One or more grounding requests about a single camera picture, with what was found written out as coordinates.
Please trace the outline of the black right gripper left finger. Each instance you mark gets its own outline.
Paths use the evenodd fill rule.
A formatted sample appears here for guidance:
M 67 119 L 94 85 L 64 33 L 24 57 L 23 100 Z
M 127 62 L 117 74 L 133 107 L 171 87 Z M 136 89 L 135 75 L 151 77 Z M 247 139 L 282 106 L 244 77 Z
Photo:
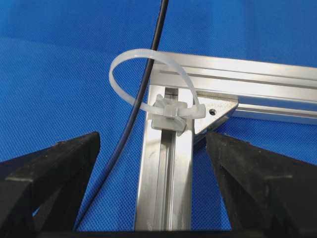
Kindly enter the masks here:
M 91 132 L 1 162 L 1 237 L 72 232 L 100 146 Z

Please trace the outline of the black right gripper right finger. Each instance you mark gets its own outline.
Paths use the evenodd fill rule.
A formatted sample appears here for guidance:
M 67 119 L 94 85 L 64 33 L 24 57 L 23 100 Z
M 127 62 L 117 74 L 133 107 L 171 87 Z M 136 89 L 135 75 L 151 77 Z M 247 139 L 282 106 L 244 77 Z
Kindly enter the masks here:
M 216 132 L 206 150 L 233 230 L 316 237 L 316 165 Z

